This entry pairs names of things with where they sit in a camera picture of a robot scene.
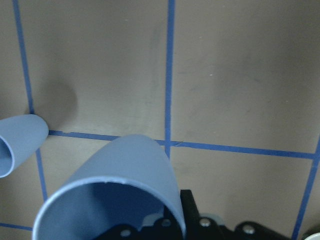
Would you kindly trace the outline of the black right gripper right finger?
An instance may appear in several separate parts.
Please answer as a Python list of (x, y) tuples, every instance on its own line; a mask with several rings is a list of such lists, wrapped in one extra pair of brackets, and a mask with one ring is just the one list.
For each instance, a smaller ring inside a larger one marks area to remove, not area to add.
[(180, 191), (187, 240), (286, 240), (287, 237), (254, 221), (239, 223), (234, 230), (218, 224), (209, 216), (201, 216), (193, 193)]

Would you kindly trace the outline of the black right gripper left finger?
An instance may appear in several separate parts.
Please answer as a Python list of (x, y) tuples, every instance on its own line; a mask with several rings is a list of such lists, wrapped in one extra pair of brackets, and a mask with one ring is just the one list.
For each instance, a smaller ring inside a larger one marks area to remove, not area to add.
[(183, 240), (180, 226), (165, 206), (163, 216), (151, 225), (138, 229), (129, 224), (118, 224), (94, 238), (95, 240)]

